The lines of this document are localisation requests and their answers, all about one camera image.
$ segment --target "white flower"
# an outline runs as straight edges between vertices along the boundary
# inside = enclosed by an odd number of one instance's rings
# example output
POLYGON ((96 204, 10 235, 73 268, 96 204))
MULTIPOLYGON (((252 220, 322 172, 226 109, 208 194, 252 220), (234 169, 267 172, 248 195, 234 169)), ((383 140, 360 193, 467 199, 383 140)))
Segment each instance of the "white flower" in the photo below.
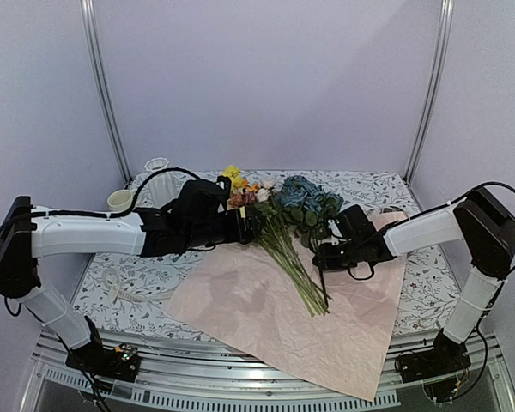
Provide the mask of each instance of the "white flower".
POLYGON ((269 196, 270 196, 270 193, 267 189, 260 189, 257 191, 256 193, 256 198, 257 198, 257 201, 262 203, 262 202, 266 202, 267 199, 269 199, 269 196))
POLYGON ((272 189, 275 187, 276 181, 273 178, 265 178, 261 181, 261 186, 264 189, 272 189))

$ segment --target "white paper cup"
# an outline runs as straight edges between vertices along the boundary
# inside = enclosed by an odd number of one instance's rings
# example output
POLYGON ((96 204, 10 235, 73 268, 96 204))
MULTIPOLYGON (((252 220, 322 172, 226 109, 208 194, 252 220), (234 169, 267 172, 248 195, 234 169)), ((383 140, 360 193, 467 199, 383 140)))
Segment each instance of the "white paper cup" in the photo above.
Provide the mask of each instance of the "white paper cup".
POLYGON ((134 195, 131 191, 115 191, 109 196, 106 203, 109 205, 111 212, 124 212, 130 207, 133 198, 134 195))

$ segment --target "pink wrapping paper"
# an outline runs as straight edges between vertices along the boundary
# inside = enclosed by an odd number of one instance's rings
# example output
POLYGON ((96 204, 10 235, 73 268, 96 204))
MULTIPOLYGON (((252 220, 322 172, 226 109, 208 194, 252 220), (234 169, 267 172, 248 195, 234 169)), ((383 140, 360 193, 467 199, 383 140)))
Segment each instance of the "pink wrapping paper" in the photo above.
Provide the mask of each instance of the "pink wrapping paper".
MULTIPOLYGON (((371 220, 382 227, 404 217, 397 212, 371 220)), ((294 247, 307 273, 316 275, 312 254, 297 240, 294 247)), ((311 318, 288 275, 264 249, 221 245, 178 286, 167 311, 285 373, 373 401, 404 266, 404 257, 378 264, 375 277, 364 282, 346 271, 326 273, 330 314, 311 318)), ((369 273, 363 264, 355 276, 369 273)))

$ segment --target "artificial flower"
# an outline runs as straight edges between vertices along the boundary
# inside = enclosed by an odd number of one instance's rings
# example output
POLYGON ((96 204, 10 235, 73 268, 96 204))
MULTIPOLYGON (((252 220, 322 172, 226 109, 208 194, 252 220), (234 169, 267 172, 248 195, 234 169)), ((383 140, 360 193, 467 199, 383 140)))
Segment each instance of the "artificial flower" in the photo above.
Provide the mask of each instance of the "artificial flower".
POLYGON ((263 203, 267 202, 267 199, 269 199, 270 193, 267 189, 260 189, 256 193, 256 199, 258 202, 263 203))
POLYGON ((311 212, 321 214, 327 203, 338 211, 343 204, 341 196, 332 192, 325 192, 322 186, 317 186, 303 176, 290 176, 284 180, 282 190, 275 196, 275 200, 283 208, 304 208, 311 212))
POLYGON ((253 191, 245 191, 244 193, 244 202, 245 204, 252 204, 257 201, 256 193, 253 191))
POLYGON ((245 197, 242 193, 234 193, 232 196, 231 196, 231 206, 233 206, 234 208, 241 208, 242 206, 245 205, 245 197))
POLYGON ((233 166, 233 165, 229 165, 225 168, 225 170, 223 171, 223 173, 221 175, 226 176, 228 178, 236 178, 237 176, 239 176, 239 173, 240 173, 239 168, 237 168, 236 166, 233 166))
POLYGON ((261 181, 261 186, 264 189, 272 189, 275 187, 276 181, 273 178, 265 178, 261 181))
POLYGON ((230 177, 231 179, 231 189, 240 189, 244 185, 244 179, 241 176, 230 177))

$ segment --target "purple wall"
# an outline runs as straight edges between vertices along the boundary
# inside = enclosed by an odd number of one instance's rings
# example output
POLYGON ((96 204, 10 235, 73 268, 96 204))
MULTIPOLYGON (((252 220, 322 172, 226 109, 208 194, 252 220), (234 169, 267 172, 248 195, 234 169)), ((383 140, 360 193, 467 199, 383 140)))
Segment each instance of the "purple wall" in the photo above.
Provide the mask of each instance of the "purple wall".
MULTIPOLYGON (((430 207, 486 180, 515 186, 515 2, 456 2, 439 98, 413 184, 430 207)), ((515 198, 496 191, 515 212, 515 198)), ((446 247, 463 281, 470 257, 446 247)), ((489 316, 515 384, 515 273, 489 316)))
POLYGON ((131 166, 401 172, 440 3, 96 2, 131 166))
MULTIPOLYGON (((101 209, 121 184, 80 4, 0 2, 0 223, 21 194, 52 207, 101 209)), ((72 294, 83 262, 45 259, 40 274, 72 294)), ((0 411, 19 408, 39 330, 27 311, 10 317, 0 297, 0 411)))

